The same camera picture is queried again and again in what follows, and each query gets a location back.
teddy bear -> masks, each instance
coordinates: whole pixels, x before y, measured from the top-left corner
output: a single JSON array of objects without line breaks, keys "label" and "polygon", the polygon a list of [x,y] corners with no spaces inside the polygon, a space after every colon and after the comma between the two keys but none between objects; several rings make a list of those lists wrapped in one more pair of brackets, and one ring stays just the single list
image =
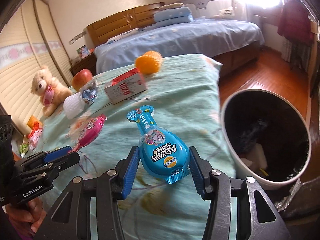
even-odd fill
[{"label": "teddy bear", "polygon": [[31,94],[40,96],[40,102],[44,105],[43,115],[49,117],[68,96],[72,95],[72,92],[52,76],[47,66],[43,65],[33,77]]}]

human hand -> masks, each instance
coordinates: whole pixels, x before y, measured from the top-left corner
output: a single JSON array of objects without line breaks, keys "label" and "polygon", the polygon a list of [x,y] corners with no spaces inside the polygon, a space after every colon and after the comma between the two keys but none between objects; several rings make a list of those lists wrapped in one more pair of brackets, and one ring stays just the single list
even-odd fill
[{"label": "human hand", "polygon": [[24,236],[33,236],[40,227],[46,212],[42,207],[40,198],[28,202],[29,210],[13,207],[11,204],[5,206],[9,220],[15,229]]}]

stuffed toy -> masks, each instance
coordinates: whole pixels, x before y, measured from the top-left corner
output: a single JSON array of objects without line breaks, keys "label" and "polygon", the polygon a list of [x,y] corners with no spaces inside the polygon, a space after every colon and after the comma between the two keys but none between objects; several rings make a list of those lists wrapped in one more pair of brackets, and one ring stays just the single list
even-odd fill
[{"label": "stuffed toy", "polygon": [[233,10],[233,7],[230,6],[229,8],[224,8],[220,10],[219,14],[216,14],[213,16],[213,19],[229,19],[233,20],[235,16],[235,12]]},{"label": "stuffed toy", "polygon": [[32,80],[31,94],[40,96],[40,102],[44,105],[43,115],[49,117],[72,92],[52,76],[47,66],[41,66]]}]

hanging clothes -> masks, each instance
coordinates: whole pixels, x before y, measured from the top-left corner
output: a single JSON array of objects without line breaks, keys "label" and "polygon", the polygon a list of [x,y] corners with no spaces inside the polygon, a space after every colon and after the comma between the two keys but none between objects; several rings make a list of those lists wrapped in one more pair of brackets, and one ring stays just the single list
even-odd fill
[{"label": "hanging clothes", "polygon": [[307,8],[299,1],[290,0],[284,4],[281,13],[278,34],[290,42],[310,46],[313,42]]}]

green patterned bedsheet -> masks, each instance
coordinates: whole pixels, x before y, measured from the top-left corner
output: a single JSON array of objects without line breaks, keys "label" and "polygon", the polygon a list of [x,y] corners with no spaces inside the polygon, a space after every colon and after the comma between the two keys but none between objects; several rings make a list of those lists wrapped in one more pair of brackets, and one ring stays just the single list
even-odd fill
[{"label": "green patterned bedsheet", "polygon": [[[80,165],[60,173],[54,188],[43,195],[51,206],[75,176],[84,179],[99,176],[126,158],[133,145],[139,145],[139,130],[126,114],[137,107],[152,105],[158,125],[179,136],[188,147],[195,146],[201,158],[228,176],[235,176],[233,161],[223,138],[220,125],[219,69],[220,65],[201,54],[165,58],[161,70],[145,78],[148,89],[134,98],[116,105],[103,91],[106,82],[132,69],[134,65],[97,75],[97,100],[81,115],[69,120],[62,105],[44,121],[44,129],[36,149],[52,151],[66,145],[73,147],[82,127],[104,113],[100,135],[79,151]],[[232,201],[230,239],[235,239],[236,205]],[[202,239],[209,211],[209,201],[197,194],[191,175],[169,185],[148,175],[139,165],[131,194],[118,201],[126,240],[130,239]],[[92,200],[92,239],[97,239],[95,199]]]}]

